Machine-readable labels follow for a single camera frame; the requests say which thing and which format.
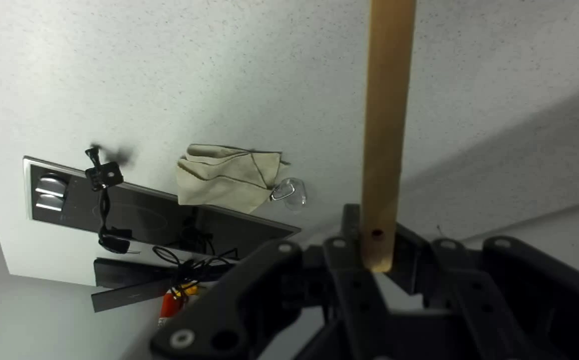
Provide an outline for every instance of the white wall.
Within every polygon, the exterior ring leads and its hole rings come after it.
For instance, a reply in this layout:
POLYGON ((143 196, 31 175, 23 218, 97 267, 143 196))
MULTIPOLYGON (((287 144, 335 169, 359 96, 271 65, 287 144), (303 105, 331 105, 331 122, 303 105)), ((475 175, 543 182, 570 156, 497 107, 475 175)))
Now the white wall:
POLYGON ((471 238, 579 206, 579 2, 417 5, 401 220, 471 238))
POLYGON ((9 277, 0 248, 0 360, 139 360, 157 301, 91 313, 93 289, 9 277))
POLYGON ((29 222, 21 193, 23 154, 85 169, 89 143, 127 150, 125 180, 167 193, 191 143, 281 150, 313 206, 269 217, 337 218, 359 189, 365 19, 355 0, 0 2, 9 272, 91 284, 93 234, 29 222))

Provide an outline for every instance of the screw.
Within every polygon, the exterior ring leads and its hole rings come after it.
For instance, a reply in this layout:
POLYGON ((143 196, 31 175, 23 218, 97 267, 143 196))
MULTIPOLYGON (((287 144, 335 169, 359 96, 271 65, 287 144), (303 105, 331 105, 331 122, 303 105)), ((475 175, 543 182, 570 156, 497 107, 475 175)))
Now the screw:
POLYGON ((333 248, 345 248, 343 240, 333 240, 331 245, 333 245, 333 248))
POLYGON ((457 248, 457 245, 455 243, 451 243, 451 240, 441 240, 441 245, 439 245, 441 248, 447 248, 447 250, 455 250, 457 248))
POLYGON ((173 333, 169 338, 171 349, 187 349, 187 346, 191 346, 191 342, 193 342, 193 333, 187 329, 173 333))
POLYGON ((291 245, 279 245, 277 246, 279 252, 291 252, 291 248, 293 248, 291 245))
POLYGON ((511 248, 511 243, 505 240, 505 238, 499 238, 499 240, 495 240, 493 245, 499 246, 499 248, 511 248))

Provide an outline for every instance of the wooden stick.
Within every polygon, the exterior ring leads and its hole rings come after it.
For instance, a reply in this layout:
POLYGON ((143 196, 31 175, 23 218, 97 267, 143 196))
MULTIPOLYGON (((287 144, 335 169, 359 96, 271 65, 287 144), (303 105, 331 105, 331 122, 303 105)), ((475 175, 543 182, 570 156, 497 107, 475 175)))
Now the wooden stick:
POLYGON ((413 0, 371 0, 361 259, 373 272, 393 267, 413 15, 413 0))

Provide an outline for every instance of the black clamp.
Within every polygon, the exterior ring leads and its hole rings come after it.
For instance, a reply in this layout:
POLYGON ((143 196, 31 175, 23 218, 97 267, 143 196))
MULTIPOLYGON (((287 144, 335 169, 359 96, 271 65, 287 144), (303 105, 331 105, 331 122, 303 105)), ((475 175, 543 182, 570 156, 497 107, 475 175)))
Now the black clamp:
POLYGON ((91 147, 85 150, 85 156, 91 160, 93 169, 85 170, 85 178, 91 184, 91 191, 99 193, 123 184, 123 175, 115 162, 101 165, 97 156, 99 149, 91 147))
POLYGON ((93 165, 93 169, 85 170, 85 178, 89 180, 93 193, 101 193, 97 206, 101 222, 97 231, 97 245, 107 252, 125 255, 129 250, 131 231, 107 228, 107 215, 111 211, 107 189, 123 184, 123 175, 115 162, 101 165, 97 153, 97 147, 85 150, 85 156, 93 165))

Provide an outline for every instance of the black metal clip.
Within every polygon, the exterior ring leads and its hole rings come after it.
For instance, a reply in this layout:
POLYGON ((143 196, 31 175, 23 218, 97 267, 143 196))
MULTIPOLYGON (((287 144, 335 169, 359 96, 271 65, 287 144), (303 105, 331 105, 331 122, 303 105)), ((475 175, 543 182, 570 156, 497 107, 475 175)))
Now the black metal clip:
POLYGON ((85 156, 91 160, 93 169, 85 170, 85 178, 91 184, 91 191, 99 193, 123 184, 123 175, 115 162, 101 165, 97 156, 99 149, 91 147, 85 150, 85 156))

